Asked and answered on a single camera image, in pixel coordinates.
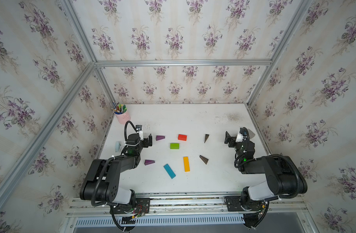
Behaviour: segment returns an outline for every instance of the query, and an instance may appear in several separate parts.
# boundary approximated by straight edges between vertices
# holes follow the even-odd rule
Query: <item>brown triangular block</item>
[[[204,156],[200,156],[200,159],[202,159],[202,161],[207,164],[208,163],[208,160],[207,158],[205,158]]]

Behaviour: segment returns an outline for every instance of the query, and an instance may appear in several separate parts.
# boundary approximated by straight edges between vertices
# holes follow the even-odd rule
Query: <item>green block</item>
[[[179,143],[170,143],[170,149],[179,149]]]

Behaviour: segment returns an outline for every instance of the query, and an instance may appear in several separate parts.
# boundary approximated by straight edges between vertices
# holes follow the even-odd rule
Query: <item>blue block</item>
[[[174,171],[170,168],[169,164],[164,165],[164,168],[166,170],[166,172],[169,174],[170,178],[174,178],[175,174]]]

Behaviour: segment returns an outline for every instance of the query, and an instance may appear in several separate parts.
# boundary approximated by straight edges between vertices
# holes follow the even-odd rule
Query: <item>tabletop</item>
[[[240,127],[246,127],[256,135],[255,158],[266,156],[259,135],[243,104],[128,104],[127,111],[134,125],[143,126],[144,138],[151,133],[153,146],[143,148],[141,161],[135,169],[120,175],[120,187],[136,193],[170,192],[234,192],[246,186],[266,180],[264,174],[241,174],[234,167],[234,148],[225,141],[225,132],[236,136]],[[127,135],[135,133],[129,125]],[[187,141],[178,140],[178,134],[187,135]],[[204,143],[205,134],[209,138]],[[156,141],[156,136],[165,139]],[[124,141],[124,125],[116,118],[110,130],[101,159],[108,159],[115,152],[115,143]],[[180,144],[178,150],[170,149],[170,143]],[[209,159],[205,164],[200,155]],[[183,157],[187,156],[190,171],[185,172]],[[155,163],[144,165],[145,160]],[[171,179],[164,165],[169,164],[176,174]]]

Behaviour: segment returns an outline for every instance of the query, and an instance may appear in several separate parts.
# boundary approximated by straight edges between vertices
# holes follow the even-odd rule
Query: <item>pen holder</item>
[[[125,124],[128,120],[131,119],[127,109],[123,114],[115,114],[115,115],[118,120],[118,123],[120,123],[120,124]]]

